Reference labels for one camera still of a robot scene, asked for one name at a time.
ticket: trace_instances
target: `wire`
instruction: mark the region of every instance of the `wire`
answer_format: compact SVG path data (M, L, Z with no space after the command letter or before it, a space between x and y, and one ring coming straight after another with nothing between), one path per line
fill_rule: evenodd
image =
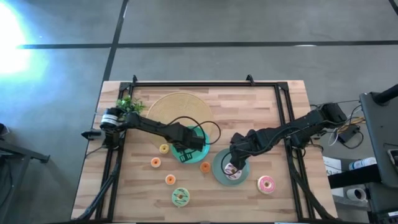
M238 171L238 169L236 169L235 172L230 173L230 174L227 174L227 173L224 171L223 163L224 163L224 159L226 158L226 156L227 156L228 154L231 154L231 152L227 152L227 153L224 155L224 157L221 159L220 164L221 164L221 171L223 171L223 173L224 173L225 175L231 176L231 175L236 174L236 173L239 172L239 171Z
M323 150L324 150L324 148L323 148L323 146L321 146L321 145L319 145L319 144L308 144L307 146L315 146L315 147L317 147L317 148L320 148L321 149L321 152L323 152ZM307 153L307 150L305 149L305 148L303 148L303 149L301 149L301 150L304 150L304 153L303 153L303 158L304 158L304 156L306 155L306 153Z
M203 125L203 124L205 124L205 123L214 124L214 125L218 128L218 138L217 138L215 141L211 142L211 143L206 143L206 144L208 144L208 145L212 145L212 144L216 143L216 142L220 139L220 137L221 137L221 128L220 128L220 127L218 126L218 124L216 124L214 121L204 121L204 122L200 123L199 126L201 126L201 125Z
M13 186L10 162L9 162L8 160L6 160L6 164L7 164L7 166L8 166L8 175L9 175L9 179L10 179L10 188L8 189L8 192L7 192L6 197L5 197L4 200L1 202L0 208L4 205L4 203L6 203L6 201L7 201L7 199L8 199L8 196L9 196L10 193L11 193L12 186Z
M347 146L345 143L343 143L343 142L341 142L341 144L342 145L344 145L346 148L348 148L348 149L356 149L357 147L359 147L361 144L362 144L362 142L363 142L363 139L364 139L364 136L363 136L363 134L362 134L362 132L361 131L358 131L358 133L361 135L361 140L359 141L359 143L357 144L357 145L355 145L355 146Z
M331 103L349 103L349 102L358 102L359 100L345 100L345 101L339 101L339 102L331 102ZM321 104L317 104L317 105L310 105L310 106L316 106L317 108L319 108L319 106L324 105L324 103Z
M305 150L305 148L302 149L302 148L294 147L293 149L296 151L296 154L297 154L297 152L299 151L299 149L304 150L304 153L303 153L303 155L302 155L303 158L304 158L304 156L305 156L306 153L307 153L307 150Z
M384 143L383 146L385 146L385 145L389 145L389 146L398 146L398 145L396 145L396 144L391 144L391 143Z
M91 153L94 153L94 152L96 152L96 151L98 151L98 150L100 150L100 149L102 149L102 148L104 148L104 145L102 145L101 147L99 147L99 148L97 148L97 149L94 149L93 151L87 153L86 156L85 156L85 158L87 158L88 155L90 155Z
M312 146L318 147L321 149L321 152L323 152L324 148L323 146L319 145L319 144L312 144Z
M348 122L348 125L350 125L351 124L351 120L353 119L353 115L354 115L354 113L356 113L356 112L358 112L359 110L357 110L357 111L355 111L357 108L359 108L360 106L362 106L362 105L358 105L358 106L356 106L354 109L353 109L353 112L351 112L351 115L349 116L349 122Z
M343 125L338 132L342 133L343 131L347 130L348 127L350 127L353 124L361 124L361 123L365 123L365 117L358 117L356 119L354 119L353 121L351 121L351 124L346 124Z
M174 120L170 121L168 124L166 124L166 125L164 125L164 126L162 126L162 127L156 126L156 128L166 128L166 127L170 126L172 123L174 123L174 121L176 121L176 120L178 120L178 119L182 119L182 118L187 118L187 119L190 119L191 121L195 122L195 123L197 124L197 126L199 126L199 128L201 129L201 131L202 131L202 133L203 133L203 138L205 139L205 142L206 142L205 130L203 130L203 128L200 126L200 123L199 123L197 120L195 120L195 119L193 119L193 118L191 118L191 117L189 117L189 116L179 116L178 118L175 118Z
M339 168L336 168L336 167L332 167L332 166L329 166L329 165L327 165L327 164L324 164L324 165L325 165L325 166L327 166L327 167L330 167L330 168L336 169L336 170L348 171L348 170L343 170L343 169L339 169Z
M361 106L361 105L356 106L356 107L353 109L353 111L351 112L351 115L348 117L349 119L347 118L347 120L345 121L345 123L347 123L347 121L349 121L348 126L351 124L351 118L353 117L353 115L354 115L355 113L357 113L358 111L361 110L361 109L356 110L356 109L359 108L360 106ZM332 145L334 145L334 144L337 142L337 139L338 139L338 131L340 130L340 128L335 128L335 129L333 130L333 133L335 134L335 140L334 140L333 143L331 143L331 144L330 144L330 140L331 140L332 134L330 134L329 141L328 141L329 146L332 146Z

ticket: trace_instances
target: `small orange ring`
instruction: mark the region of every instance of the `small orange ring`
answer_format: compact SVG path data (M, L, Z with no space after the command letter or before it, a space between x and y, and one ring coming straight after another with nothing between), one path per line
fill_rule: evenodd
M166 176L166 184L173 185L175 183L175 176L173 174L169 174Z
M204 173L207 173L207 172L209 172L210 171L210 163L208 163L208 162L202 162L201 164L200 164L200 171L202 171L202 172L204 172Z
M161 163L162 163L162 161L160 161L160 159L159 159L158 157L155 157L155 158L153 158L153 159L150 161L150 165L151 165L153 168L158 168L158 167L160 167Z

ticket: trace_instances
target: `wooden table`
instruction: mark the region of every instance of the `wooden table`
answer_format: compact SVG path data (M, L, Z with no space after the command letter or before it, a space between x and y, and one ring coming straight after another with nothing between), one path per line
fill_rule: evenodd
M287 81L289 84L295 117L310 111L303 81ZM99 128L105 108L115 105L120 82L104 82L98 103L99 115L94 128ZM148 108L166 94L184 91L203 99L210 106L215 122L222 129L220 140L212 145L204 161L212 162L216 153L229 147L235 132L243 135L249 129L280 126L275 91L268 87L135 87L134 97L140 98ZM211 139L217 137L213 131ZM101 145L91 141L88 152ZM84 163L72 217L78 217L98 193L103 175L106 150L91 154ZM150 166L153 157L160 157L158 169ZM319 148L308 147L304 158L310 188L326 210L337 217L331 195L322 154ZM119 178L114 222L291 222L297 221L287 168L283 141L270 152L249 158L251 173L245 183L237 187L221 185L213 174L203 174L199 164L180 164L168 153L160 154L150 143L148 134L129 130L124 147L123 163ZM165 176L173 174L177 182L165 184ZM256 180L262 175L274 178L276 190L264 195L256 188ZM191 194L186 207L177 208L171 194L177 187L185 187ZM307 208L300 190L305 217ZM104 203L103 215L107 213L109 194Z

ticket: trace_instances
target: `green leaves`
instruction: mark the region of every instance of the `green leaves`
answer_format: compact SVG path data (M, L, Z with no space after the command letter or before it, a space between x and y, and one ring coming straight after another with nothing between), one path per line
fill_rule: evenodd
M145 109L145 105L142 101L135 98L131 101L130 96L125 96L121 100L116 101L116 107L122 109L125 113L136 111L138 114Z

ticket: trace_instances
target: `concrete floor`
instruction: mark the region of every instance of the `concrete floor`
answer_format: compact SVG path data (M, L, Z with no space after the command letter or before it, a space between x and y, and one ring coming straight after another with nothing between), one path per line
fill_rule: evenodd
M0 123L10 142L50 154L32 161L10 223L69 219L109 49L13 50L13 44L111 43L122 0L0 2ZM398 40L387 0L136 0L120 43ZM357 99L398 83L398 45L119 49L110 80L304 80L311 103ZM350 113L355 103L342 104ZM325 156L372 156L336 144ZM344 220L364 214L339 209Z

